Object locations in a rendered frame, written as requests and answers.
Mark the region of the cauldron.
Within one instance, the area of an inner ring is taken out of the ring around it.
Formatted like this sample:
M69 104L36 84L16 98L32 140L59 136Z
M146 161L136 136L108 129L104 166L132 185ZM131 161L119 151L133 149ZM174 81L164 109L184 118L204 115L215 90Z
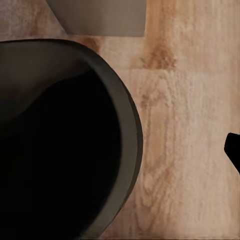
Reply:
M26 152L0 193L0 240L95 240L129 200L142 164L135 102L88 46L0 41L0 139Z

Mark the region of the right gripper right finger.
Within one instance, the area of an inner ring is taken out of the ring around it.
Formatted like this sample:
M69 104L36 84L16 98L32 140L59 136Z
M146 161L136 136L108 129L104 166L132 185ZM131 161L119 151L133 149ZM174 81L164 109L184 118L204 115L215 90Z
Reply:
M240 172L240 135L235 133L229 133L227 135L224 151Z

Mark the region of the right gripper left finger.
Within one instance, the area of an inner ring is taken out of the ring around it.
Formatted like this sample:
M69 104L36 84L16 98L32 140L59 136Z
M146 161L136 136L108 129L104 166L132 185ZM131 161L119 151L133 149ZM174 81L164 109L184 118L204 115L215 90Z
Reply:
M21 133L0 138L0 193L26 152Z

